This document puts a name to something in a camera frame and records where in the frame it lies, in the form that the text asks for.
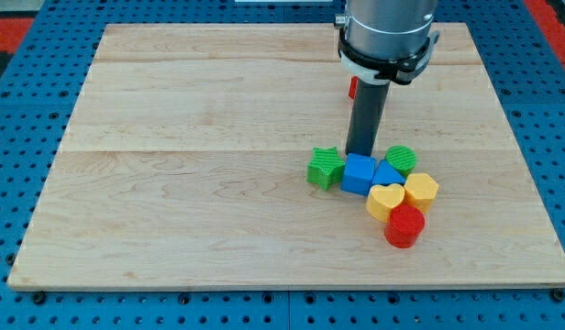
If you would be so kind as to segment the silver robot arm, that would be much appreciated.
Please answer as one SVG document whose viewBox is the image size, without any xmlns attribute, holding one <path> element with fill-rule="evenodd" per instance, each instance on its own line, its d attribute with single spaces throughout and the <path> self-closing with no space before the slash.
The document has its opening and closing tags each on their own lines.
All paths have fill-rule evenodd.
<svg viewBox="0 0 565 330">
<path fill-rule="evenodd" d="M 338 56 L 365 83 L 411 83 L 428 65 L 438 0 L 348 0 L 336 15 Z"/>
</svg>

